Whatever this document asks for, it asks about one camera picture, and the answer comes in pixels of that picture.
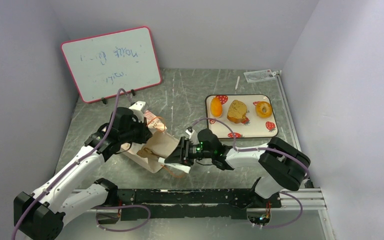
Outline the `yellow fake doughnut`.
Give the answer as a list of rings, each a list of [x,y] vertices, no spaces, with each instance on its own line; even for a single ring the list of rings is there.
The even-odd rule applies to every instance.
[[[255,105],[255,112],[258,117],[260,118],[269,118],[273,114],[273,108],[272,105],[267,101],[259,101]]]

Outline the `yellow fake bread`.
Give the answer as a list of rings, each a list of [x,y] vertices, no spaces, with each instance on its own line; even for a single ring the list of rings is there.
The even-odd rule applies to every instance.
[[[234,100],[227,111],[227,119],[235,124],[242,123],[246,119],[248,108],[245,103]]]

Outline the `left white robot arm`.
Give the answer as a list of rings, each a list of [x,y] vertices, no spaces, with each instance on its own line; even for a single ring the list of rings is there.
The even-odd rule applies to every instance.
[[[13,201],[14,230],[32,240],[54,240],[70,221],[94,207],[120,203],[118,187],[100,178],[76,194],[73,190],[95,169],[120,151],[123,144],[145,144],[152,133],[144,116],[145,102],[117,107],[110,122],[91,134],[75,157],[32,193],[21,192]]]

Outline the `paper bag with orange handles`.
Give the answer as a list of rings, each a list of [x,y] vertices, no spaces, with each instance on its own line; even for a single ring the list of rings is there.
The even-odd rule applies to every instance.
[[[144,144],[125,143],[121,153],[152,174],[168,167],[159,159],[168,157],[178,145],[179,140],[169,134],[164,118],[156,116],[149,110],[144,113],[151,138]]]

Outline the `orange fake bread piece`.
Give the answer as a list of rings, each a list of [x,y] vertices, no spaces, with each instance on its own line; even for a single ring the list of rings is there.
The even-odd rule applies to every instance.
[[[214,97],[210,102],[210,113],[213,117],[219,118],[223,114],[223,106],[218,97]]]

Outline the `strawberry print tray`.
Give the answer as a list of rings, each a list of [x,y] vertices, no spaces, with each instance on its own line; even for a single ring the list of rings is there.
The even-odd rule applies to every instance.
[[[222,104],[222,115],[217,119],[212,120],[214,116],[210,111],[211,101],[219,98]],[[233,101],[240,101],[247,107],[247,114],[243,121],[234,123],[227,118],[229,106]],[[274,107],[270,99],[263,94],[228,94],[228,95],[208,95],[205,98],[206,116],[212,118],[207,121],[207,128],[210,129],[220,139],[237,138],[271,138],[278,134],[279,127],[276,122],[275,114],[266,118],[261,118],[256,112],[256,105],[259,102],[267,102]]]

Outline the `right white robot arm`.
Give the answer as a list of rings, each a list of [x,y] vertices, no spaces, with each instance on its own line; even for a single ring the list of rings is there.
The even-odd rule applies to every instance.
[[[278,137],[254,147],[233,147],[222,144],[210,130],[187,131],[173,152],[158,160],[188,173],[198,160],[210,159],[218,169],[262,168],[265,175],[254,183],[250,202],[262,207],[269,197],[283,189],[297,191],[309,175],[310,158]]]

